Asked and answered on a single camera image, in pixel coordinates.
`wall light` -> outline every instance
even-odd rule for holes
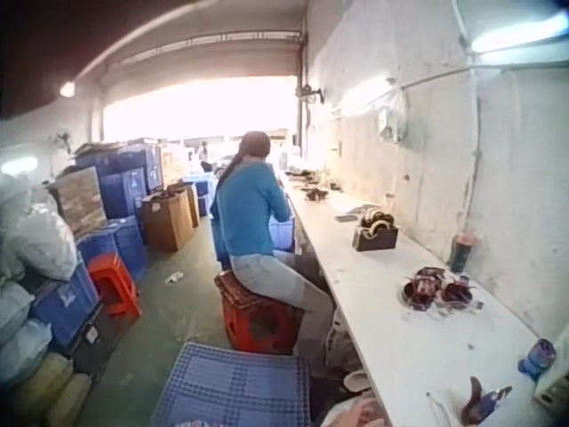
[[[36,168],[37,158],[21,157],[2,164],[0,169],[2,173],[15,176],[19,173],[32,172]]]
[[[498,51],[569,33],[569,14],[561,11],[546,20],[526,22],[483,34],[472,43],[478,53]]]
[[[71,98],[75,95],[75,83],[67,82],[60,89],[60,95]]]

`white workbench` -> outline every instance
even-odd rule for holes
[[[363,202],[340,193],[311,202],[293,186],[284,182],[296,219],[394,427],[447,427],[427,393],[453,402],[460,412],[469,399],[472,375],[485,391],[513,387],[484,427],[547,425],[550,419],[532,399],[534,383],[517,371],[517,362],[537,337],[514,314],[476,283],[473,295],[485,303],[481,311],[444,318],[434,306],[427,313],[407,309],[398,297],[407,278],[422,267],[443,264],[401,232],[394,250],[356,252],[356,223],[340,223],[334,216]]]

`blue shirt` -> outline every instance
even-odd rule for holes
[[[291,210],[275,174],[261,162],[251,162],[233,172],[218,189],[212,205],[213,227],[220,225],[221,238],[231,256],[273,255],[275,248],[268,231],[271,215],[278,222],[287,222]]]

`concrete floor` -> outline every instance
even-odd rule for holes
[[[166,284],[176,271],[184,278]],[[213,283],[218,272],[205,219],[180,252],[150,255],[139,282],[142,317],[118,344],[77,426],[146,427],[184,342],[229,348]]]

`orange stool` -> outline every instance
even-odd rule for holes
[[[89,276],[111,315],[127,313],[134,318],[142,314],[136,286],[117,254],[99,255],[89,262]]]
[[[220,289],[223,321],[236,350],[252,353],[292,354],[302,310],[248,291],[232,271],[215,278]]]

